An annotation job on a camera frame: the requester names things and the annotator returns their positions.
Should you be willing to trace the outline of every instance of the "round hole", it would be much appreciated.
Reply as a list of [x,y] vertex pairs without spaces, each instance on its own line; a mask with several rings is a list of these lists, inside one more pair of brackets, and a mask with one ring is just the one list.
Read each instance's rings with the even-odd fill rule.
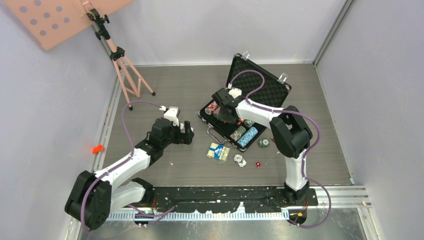
[[19,8],[19,12],[21,12],[21,13],[25,14],[25,13],[27,13],[27,12],[28,12],[28,8],[27,8],[26,6],[21,6],[21,7]]

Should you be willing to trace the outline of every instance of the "black case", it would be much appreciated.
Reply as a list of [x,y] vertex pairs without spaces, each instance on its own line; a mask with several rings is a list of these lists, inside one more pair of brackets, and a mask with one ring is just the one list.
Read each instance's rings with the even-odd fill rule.
[[[276,107],[280,108],[283,105],[284,100],[286,100],[287,96],[289,95],[290,90],[292,89],[292,86],[289,84],[279,81],[279,78],[272,75],[267,70],[263,69],[256,63],[252,62],[249,59],[244,58],[240,53],[237,53],[234,55],[234,58],[232,59],[231,68],[228,73],[228,79],[226,81],[225,86],[228,85],[228,83],[231,81],[231,79],[238,74],[239,72],[243,70],[256,70],[263,74],[265,77],[265,84],[263,87],[252,94],[250,96],[250,99],[253,101],[264,104],[270,107]],[[241,89],[242,96],[246,96],[250,91],[256,89],[259,87],[262,83],[262,78],[254,73],[254,72],[246,72],[242,75],[238,76],[234,82],[232,83],[232,86],[234,88]],[[205,113],[205,108],[211,104],[213,100],[208,102],[199,112],[199,117],[202,119],[202,121],[209,126],[211,126],[217,133],[219,133],[221,136],[223,136],[228,142],[232,143],[232,145],[237,148],[239,151],[244,152],[246,151],[250,145],[252,145],[256,139],[265,131],[266,127],[262,126],[258,123],[255,123],[253,127],[257,128],[258,133],[256,136],[246,145],[245,148],[243,148],[237,141],[233,140],[230,135],[239,127],[235,123],[224,123],[220,120],[218,120],[213,114],[208,115]],[[244,126],[247,130],[249,130],[248,127],[243,123],[242,126]]]

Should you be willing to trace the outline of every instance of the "orange clip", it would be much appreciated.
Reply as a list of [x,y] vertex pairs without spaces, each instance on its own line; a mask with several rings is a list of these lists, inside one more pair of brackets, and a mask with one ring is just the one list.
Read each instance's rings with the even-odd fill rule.
[[103,149],[103,145],[102,144],[100,144],[100,145],[98,145],[98,146],[96,146],[95,148],[93,148],[93,154],[98,154],[98,153],[100,153],[100,151],[102,151],[102,149]]

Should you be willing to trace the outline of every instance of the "tripod leg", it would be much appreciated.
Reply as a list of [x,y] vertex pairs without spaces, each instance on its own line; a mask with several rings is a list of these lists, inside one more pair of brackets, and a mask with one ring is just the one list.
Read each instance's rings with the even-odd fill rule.
[[[118,75],[120,86],[122,88],[123,94],[125,95],[126,102],[129,103],[130,102],[130,97],[128,97],[128,92],[127,92],[126,87],[124,85],[124,80],[122,79],[122,76],[121,76],[121,73],[119,71],[119,67],[118,67],[117,62],[116,61],[113,61],[113,65],[115,66],[115,71],[116,71],[116,74]],[[131,104],[128,106],[128,108],[131,111],[133,110],[133,106]]]
[[135,93],[135,96],[137,98],[139,98],[140,97],[140,93],[137,92],[136,84],[134,83],[134,80],[131,77],[130,72],[128,72],[128,69],[127,69],[127,67],[124,64],[124,61],[121,58],[119,58],[117,60],[117,63],[119,64],[120,68],[123,70],[123,73],[125,74],[126,79],[129,82],[129,85],[131,85],[132,91]]
[[143,84],[147,87],[148,91],[155,96],[156,93],[155,91],[153,91],[153,89],[149,86],[149,84],[145,81],[145,79],[142,77],[142,75],[139,73],[139,71],[137,71],[136,67],[134,67],[133,63],[130,61],[130,59],[128,59],[127,56],[123,57],[125,59],[125,61],[128,63],[129,67],[134,71],[134,73],[137,75],[138,77],[138,92],[140,92],[140,80],[143,81]]

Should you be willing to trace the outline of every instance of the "wall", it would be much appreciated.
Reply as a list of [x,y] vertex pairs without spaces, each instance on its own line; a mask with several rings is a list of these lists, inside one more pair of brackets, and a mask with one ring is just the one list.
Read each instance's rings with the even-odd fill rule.
[[385,239],[422,239],[424,2],[356,1],[318,71]]
[[312,62],[344,0],[136,0],[110,16],[136,65]]
[[1,238],[64,239],[114,70],[91,29],[45,52],[3,2],[0,29]]

